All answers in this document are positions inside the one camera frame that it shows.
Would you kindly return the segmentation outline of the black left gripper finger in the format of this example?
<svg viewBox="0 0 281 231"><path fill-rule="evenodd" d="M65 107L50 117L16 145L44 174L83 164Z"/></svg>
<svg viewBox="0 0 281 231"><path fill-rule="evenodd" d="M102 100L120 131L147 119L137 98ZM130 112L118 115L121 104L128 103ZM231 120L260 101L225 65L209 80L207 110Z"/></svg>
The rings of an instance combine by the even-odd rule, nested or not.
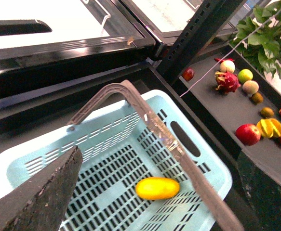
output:
<svg viewBox="0 0 281 231"><path fill-rule="evenodd" d="M72 147L0 199L0 231L57 231L74 192L82 154Z"/></svg>

